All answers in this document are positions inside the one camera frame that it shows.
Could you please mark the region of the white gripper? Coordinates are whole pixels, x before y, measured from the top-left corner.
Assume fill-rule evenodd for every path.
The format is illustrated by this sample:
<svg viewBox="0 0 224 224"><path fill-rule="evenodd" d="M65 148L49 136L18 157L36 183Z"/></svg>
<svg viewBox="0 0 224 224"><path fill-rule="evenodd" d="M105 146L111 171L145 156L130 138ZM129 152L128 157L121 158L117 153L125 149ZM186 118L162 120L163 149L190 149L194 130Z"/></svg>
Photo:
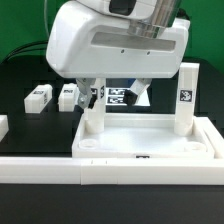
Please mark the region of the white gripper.
<svg viewBox="0 0 224 224"><path fill-rule="evenodd" d="M176 16L181 0L70 0L55 17L46 59L64 78L77 78L78 105L92 109L95 78L138 78L124 92L134 105L150 78L179 70L190 22Z"/></svg>

